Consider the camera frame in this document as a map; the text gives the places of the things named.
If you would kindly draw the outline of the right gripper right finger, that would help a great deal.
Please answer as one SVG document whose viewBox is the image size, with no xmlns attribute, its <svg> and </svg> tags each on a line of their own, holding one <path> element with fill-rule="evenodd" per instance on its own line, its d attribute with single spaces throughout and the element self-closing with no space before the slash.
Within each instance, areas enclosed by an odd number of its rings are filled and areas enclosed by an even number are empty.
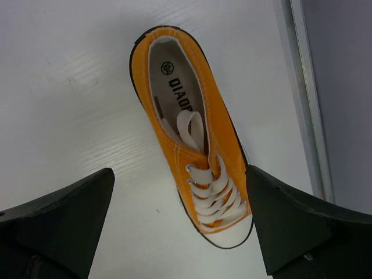
<svg viewBox="0 0 372 279">
<path fill-rule="evenodd" d="M 371 215 L 300 191 L 256 166 L 246 186 L 273 278 L 371 278 Z"/>
</svg>

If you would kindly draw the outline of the orange sneaker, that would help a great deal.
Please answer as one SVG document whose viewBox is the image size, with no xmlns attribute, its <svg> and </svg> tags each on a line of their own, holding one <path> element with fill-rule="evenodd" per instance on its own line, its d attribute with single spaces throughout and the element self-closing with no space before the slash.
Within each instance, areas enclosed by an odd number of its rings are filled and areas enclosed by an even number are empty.
<svg viewBox="0 0 372 279">
<path fill-rule="evenodd" d="M 156 26 L 136 40 L 130 77 L 197 232 L 212 245 L 242 245 L 253 228 L 248 159 L 196 39 Z"/>
</svg>

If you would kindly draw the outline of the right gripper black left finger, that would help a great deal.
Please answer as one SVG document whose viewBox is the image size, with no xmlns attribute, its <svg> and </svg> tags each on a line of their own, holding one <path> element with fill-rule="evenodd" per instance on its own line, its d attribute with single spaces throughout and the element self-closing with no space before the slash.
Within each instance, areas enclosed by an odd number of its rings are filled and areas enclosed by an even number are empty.
<svg viewBox="0 0 372 279">
<path fill-rule="evenodd" d="M 1 211 L 1 278 L 88 278 L 114 183 L 104 168 Z"/>
</svg>

